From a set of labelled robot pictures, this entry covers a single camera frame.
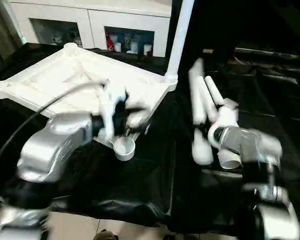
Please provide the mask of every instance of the white tray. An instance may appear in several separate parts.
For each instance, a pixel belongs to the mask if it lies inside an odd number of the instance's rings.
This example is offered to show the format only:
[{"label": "white tray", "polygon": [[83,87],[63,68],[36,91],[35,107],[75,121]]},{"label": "white tray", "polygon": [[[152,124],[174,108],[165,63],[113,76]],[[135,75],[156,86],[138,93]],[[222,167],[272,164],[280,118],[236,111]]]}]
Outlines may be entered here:
[{"label": "white tray", "polygon": [[[151,117],[168,92],[164,77],[138,67],[99,55],[67,43],[63,49],[28,67],[18,74],[0,81],[0,99],[11,99],[33,111],[84,82],[120,82],[129,94],[127,107],[143,106],[147,114],[131,115],[128,122],[137,125]],[[99,112],[96,89],[83,89],[50,106],[42,115],[51,117],[61,112]],[[131,136],[136,140],[138,134]],[[96,139],[112,148],[111,142]]]}]

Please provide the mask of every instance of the red package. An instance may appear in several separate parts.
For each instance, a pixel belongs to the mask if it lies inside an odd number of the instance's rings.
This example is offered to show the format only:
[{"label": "red package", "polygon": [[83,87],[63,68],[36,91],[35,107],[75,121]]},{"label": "red package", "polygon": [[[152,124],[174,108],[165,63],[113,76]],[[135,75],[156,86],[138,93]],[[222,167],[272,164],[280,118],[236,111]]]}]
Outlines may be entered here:
[{"label": "red package", "polygon": [[113,52],[115,50],[114,43],[110,39],[110,34],[108,32],[105,33],[106,39],[106,48],[108,51]]}]

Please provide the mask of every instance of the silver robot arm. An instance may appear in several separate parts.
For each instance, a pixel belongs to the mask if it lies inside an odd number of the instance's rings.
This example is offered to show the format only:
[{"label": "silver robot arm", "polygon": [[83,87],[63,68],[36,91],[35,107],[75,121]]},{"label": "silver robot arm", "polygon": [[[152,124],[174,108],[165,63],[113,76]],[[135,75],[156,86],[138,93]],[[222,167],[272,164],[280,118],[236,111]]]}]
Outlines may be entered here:
[{"label": "silver robot arm", "polygon": [[240,155],[242,203],[237,216],[240,239],[299,240],[300,224],[287,190],[278,181],[282,147],[273,136],[228,126],[213,133],[220,149]]},{"label": "silver robot arm", "polygon": [[61,113],[29,138],[17,163],[18,185],[1,209],[0,240],[41,240],[56,183],[67,159],[103,128],[102,117],[88,112]]}]

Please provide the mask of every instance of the black table cover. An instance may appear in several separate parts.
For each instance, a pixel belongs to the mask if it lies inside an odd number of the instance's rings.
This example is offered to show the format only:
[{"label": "black table cover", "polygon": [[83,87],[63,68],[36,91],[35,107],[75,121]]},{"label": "black table cover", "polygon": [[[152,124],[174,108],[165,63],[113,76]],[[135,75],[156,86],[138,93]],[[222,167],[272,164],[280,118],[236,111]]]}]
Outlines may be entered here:
[{"label": "black table cover", "polygon": [[[61,49],[26,44],[0,67],[0,81]],[[164,74],[167,60],[92,51]],[[206,61],[224,97],[239,103],[239,125],[276,136],[282,144],[281,175],[300,221],[300,73]],[[8,99],[0,100],[0,147],[32,113]],[[14,139],[0,161],[0,195],[14,179],[25,141],[43,128],[39,116]],[[136,141],[135,156],[118,161],[113,151],[93,142],[71,156],[55,193],[53,209],[145,226],[165,224],[179,233],[214,231],[235,235],[233,215],[240,202],[242,169],[224,171],[218,159],[199,167],[191,156],[192,114],[187,73],[179,75],[153,115],[147,135]]]}]

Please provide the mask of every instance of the black cable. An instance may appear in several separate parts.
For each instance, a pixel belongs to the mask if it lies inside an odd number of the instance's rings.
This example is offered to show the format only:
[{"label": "black cable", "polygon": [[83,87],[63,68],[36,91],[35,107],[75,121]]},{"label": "black cable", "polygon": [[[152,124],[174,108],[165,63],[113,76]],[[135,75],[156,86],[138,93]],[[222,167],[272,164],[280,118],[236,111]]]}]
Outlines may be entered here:
[{"label": "black cable", "polygon": [[31,122],[32,119],[34,119],[35,117],[37,117],[39,114],[41,114],[44,110],[46,110],[48,107],[50,107],[52,104],[56,103],[57,101],[59,101],[60,99],[63,99],[64,97],[66,97],[69,94],[75,93],[81,89],[87,88],[87,87],[91,87],[91,86],[95,86],[95,85],[101,85],[99,82],[87,82],[87,83],[82,83],[78,86],[75,86],[73,88],[71,88],[70,90],[66,91],[65,93],[57,96],[56,98],[54,98],[53,100],[51,100],[50,102],[48,102],[46,105],[42,106],[38,111],[36,111],[35,113],[33,113],[27,120],[25,120],[13,133],[12,135],[9,137],[9,139],[4,143],[4,145],[1,147],[0,149],[0,157],[2,156],[2,154],[4,153],[4,151],[6,150],[7,146],[11,143],[11,141],[13,140],[13,138],[17,135],[18,132],[20,132],[20,130],[27,125],[29,122]]}]

